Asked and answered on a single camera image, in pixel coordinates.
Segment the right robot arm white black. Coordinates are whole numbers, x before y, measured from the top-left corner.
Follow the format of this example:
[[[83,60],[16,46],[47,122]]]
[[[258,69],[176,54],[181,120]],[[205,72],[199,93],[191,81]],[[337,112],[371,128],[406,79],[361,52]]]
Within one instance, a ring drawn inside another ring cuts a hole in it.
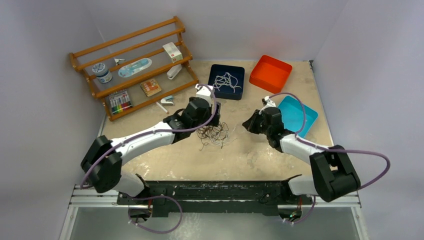
[[[300,195],[318,196],[331,202],[360,188],[360,178],[342,146],[315,146],[298,137],[286,129],[277,107],[255,110],[242,126],[250,133],[264,134],[277,151],[310,165],[311,175],[297,175],[283,181],[280,196],[284,202],[292,204]]]

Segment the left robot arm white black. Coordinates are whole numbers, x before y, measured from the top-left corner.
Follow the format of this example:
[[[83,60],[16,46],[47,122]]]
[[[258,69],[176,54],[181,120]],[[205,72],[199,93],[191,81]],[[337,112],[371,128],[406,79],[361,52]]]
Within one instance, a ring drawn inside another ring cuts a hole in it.
[[[156,148],[172,145],[191,136],[205,126],[217,126],[221,103],[201,97],[190,97],[186,108],[177,110],[156,125],[121,138],[97,137],[80,166],[85,175],[82,183],[89,183],[98,193],[116,190],[130,197],[138,205],[149,199],[149,186],[138,174],[122,169],[134,158]]]

